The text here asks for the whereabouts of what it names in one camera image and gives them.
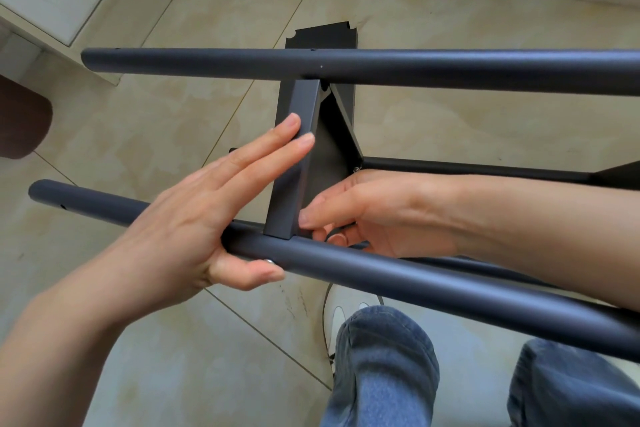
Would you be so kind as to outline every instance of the leg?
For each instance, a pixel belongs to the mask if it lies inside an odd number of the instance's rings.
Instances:
[[[381,301],[372,294],[329,290],[324,324],[335,376],[321,426],[428,427],[440,379],[433,345],[412,319],[373,304]]]
[[[600,355],[543,339],[527,342],[507,404],[514,427],[631,427],[640,389]]]

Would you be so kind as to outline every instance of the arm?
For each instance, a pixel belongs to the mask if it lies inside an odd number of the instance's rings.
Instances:
[[[249,290],[284,278],[274,264],[229,255],[220,237],[312,148],[311,134],[289,142],[299,128],[292,114],[164,191],[107,250],[37,296],[0,349],[0,425],[82,425],[127,325],[212,284]]]
[[[395,257],[467,255],[640,311],[640,192],[494,176],[370,171],[320,194],[301,226]]]

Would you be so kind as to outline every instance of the person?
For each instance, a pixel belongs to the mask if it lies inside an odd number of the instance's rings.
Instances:
[[[221,234],[311,150],[312,134],[292,140],[299,128],[291,114],[187,176],[102,253],[37,295],[0,348],[0,425],[82,425],[128,325],[212,284],[250,290],[281,280],[276,264],[227,253]],[[368,252],[393,257],[468,255],[640,310],[639,210],[640,194],[626,190],[363,171],[318,195],[300,226],[314,239],[334,233],[336,246],[368,241]],[[335,384],[323,426],[429,425],[439,372],[425,331],[380,298],[337,286],[324,326]],[[626,426],[640,419],[639,398],[595,353],[533,340],[508,409],[516,426]]]

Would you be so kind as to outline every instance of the hand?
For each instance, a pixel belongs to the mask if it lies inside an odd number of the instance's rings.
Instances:
[[[318,194],[300,212],[300,227],[332,245],[368,241],[366,252],[388,257],[457,255],[444,203],[459,176],[365,170]]]
[[[284,271],[272,263],[245,262],[227,253],[220,236],[245,204],[311,150],[311,133],[289,142],[299,128],[300,118],[291,114],[262,137],[165,190],[115,243],[78,271],[91,277],[84,284],[99,282],[100,303],[134,320],[212,284],[247,291],[282,280]]]

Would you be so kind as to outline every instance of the person's left hand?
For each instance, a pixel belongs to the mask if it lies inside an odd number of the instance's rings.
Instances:
[[[72,275],[84,277],[85,286],[97,281],[92,293],[128,321],[187,300],[212,284],[248,291],[282,280],[280,267],[234,257],[220,237],[245,204],[311,150],[311,133],[289,142],[299,128],[300,117],[291,114],[250,144],[187,176]]]

